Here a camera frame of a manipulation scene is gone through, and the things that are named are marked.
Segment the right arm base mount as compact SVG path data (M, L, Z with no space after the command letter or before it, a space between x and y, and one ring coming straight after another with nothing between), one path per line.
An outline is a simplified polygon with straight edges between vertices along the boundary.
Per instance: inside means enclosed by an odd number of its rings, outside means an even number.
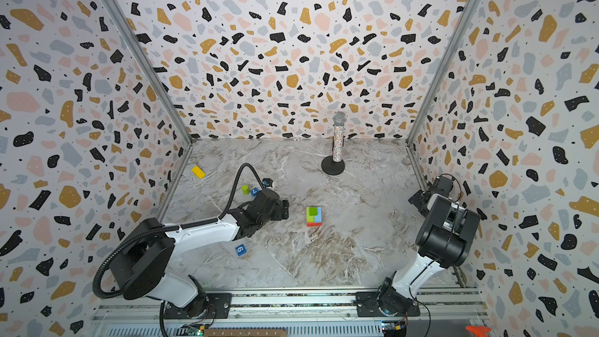
M412 318L421 315L419 307L412 299L399 295L395 290L386 293L358 292L355 294L355 304L359 318Z

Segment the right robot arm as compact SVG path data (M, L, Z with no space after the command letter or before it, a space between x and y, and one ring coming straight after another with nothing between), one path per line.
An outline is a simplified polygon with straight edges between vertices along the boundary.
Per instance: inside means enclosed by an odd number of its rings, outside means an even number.
M377 292L377 303L384 315L405 315L416 301L418 290L435 274L467 259L480 215L450 198L454 176L443 173L419 190L409 202L425 217L416 235L418 247L411 262L391 278L385 279Z

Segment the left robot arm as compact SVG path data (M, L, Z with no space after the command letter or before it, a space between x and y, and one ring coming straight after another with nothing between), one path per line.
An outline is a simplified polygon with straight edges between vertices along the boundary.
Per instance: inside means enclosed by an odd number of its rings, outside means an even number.
M269 222L287 220L289 211L290 203L266 188L220 217L181 225L145 219L98 269L93 292L102 299L148 297L182 310L189 318L204 316L213 310L209 295L192 275L169 271L170 260L214 243L252 237Z

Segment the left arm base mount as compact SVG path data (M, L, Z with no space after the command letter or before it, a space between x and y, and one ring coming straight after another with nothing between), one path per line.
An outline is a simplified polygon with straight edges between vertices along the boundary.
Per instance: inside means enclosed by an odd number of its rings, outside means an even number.
M218 320L229 316L232 305L232 293L208 293L204 297L198 296L188 306L181 308L169 304L164 310L165 320L197 319Z

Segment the light blue block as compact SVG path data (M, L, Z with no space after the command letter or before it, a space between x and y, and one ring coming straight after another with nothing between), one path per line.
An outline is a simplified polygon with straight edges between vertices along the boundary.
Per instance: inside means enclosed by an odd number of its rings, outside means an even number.
M320 207L317 208L317 214L314 217L315 223L322 223L322 209Z

